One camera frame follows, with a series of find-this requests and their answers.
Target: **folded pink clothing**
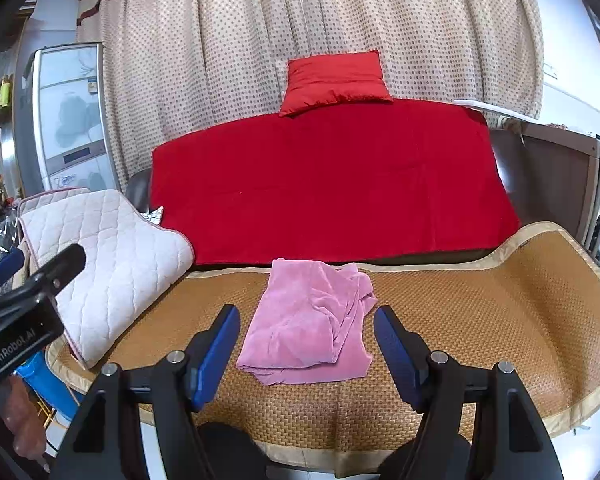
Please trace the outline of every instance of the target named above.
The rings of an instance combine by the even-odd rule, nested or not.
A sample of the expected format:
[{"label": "folded pink clothing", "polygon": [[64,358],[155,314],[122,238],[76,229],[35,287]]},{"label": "folded pink clothing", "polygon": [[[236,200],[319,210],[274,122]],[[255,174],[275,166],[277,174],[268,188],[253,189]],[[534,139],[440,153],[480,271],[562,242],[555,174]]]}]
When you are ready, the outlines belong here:
[{"label": "folded pink clothing", "polygon": [[273,261],[236,367],[263,384],[343,381],[366,376],[371,355],[362,321],[376,304],[355,264]]}]

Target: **silver bolt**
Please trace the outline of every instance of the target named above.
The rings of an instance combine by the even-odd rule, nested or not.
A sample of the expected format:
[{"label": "silver bolt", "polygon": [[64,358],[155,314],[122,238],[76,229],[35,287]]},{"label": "silver bolt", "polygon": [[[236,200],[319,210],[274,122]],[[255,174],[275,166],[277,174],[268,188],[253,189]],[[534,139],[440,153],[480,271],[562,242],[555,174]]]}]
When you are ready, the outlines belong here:
[{"label": "silver bolt", "polygon": [[447,361],[449,361],[449,356],[440,350],[434,350],[431,352],[431,360],[439,365],[443,365]]},{"label": "silver bolt", "polygon": [[172,365],[181,363],[184,359],[184,352],[182,350],[174,350],[167,354],[167,361]]},{"label": "silver bolt", "polygon": [[513,363],[511,361],[500,361],[498,363],[498,369],[503,373],[503,374],[510,374],[512,373],[512,371],[514,370],[513,368]]},{"label": "silver bolt", "polygon": [[100,370],[100,372],[107,377],[112,376],[117,371],[118,365],[115,363],[107,363],[102,367],[102,370]]}]

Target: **rattan seat mat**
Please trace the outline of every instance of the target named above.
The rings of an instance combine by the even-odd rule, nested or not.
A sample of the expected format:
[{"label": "rattan seat mat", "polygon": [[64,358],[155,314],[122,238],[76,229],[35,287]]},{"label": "rattan seat mat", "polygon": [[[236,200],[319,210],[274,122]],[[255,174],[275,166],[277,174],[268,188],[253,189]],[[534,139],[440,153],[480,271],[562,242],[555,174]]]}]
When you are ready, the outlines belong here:
[{"label": "rattan seat mat", "polygon": [[[556,224],[520,229],[489,256],[450,266],[370,266],[378,305],[390,304],[408,330],[462,364],[512,361],[549,432],[555,436],[600,407],[600,269]],[[400,401],[366,316],[363,339],[374,356],[364,379],[341,383],[261,385],[235,368],[244,335],[267,285],[268,269],[194,272],[136,320],[92,370],[82,370],[62,339],[46,352],[51,370],[79,391],[105,362],[154,364],[209,327],[224,303],[240,310],[242,328],[216,398],[197,423],[245,429],[272,460],[372,472],[415,437],[420,416]],[[150,406],[142,420],[152,423]],[[471,437],[474,407],[461,433]]]}]

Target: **curtain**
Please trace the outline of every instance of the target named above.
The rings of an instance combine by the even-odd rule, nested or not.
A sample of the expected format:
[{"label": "curtain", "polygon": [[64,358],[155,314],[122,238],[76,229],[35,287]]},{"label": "curtain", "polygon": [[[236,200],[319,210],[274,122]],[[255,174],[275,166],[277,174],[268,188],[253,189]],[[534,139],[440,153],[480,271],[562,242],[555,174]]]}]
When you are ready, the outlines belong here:
[{"label": "curtain", "polygon": [[541,106],[536,0],[80,0],[77,39],[104,42],[123,186],[167,140],[277,111],[287,60],[312,54],[377,48],[395,97]]}]

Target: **person's finger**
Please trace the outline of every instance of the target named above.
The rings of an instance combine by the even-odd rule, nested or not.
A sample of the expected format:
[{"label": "person's finger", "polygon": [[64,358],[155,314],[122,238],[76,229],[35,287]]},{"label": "person's finger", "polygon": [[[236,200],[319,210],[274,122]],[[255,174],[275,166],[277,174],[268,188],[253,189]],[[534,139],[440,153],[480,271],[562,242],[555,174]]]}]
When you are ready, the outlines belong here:
[{"label": "person's finger", "polygon": [[13,439],[13,449],[20,456],[34,460],[41,457],[45,452],[46,434],[35,409],[32,409],[29,413],[30,415]]},{"label": "person's finger", "polygon": [[22,379],[16,376],[9,377],[11,393],[4,406],[2,418],[11,433],[17,434],[24,424],[32,408],[27,390]]}]

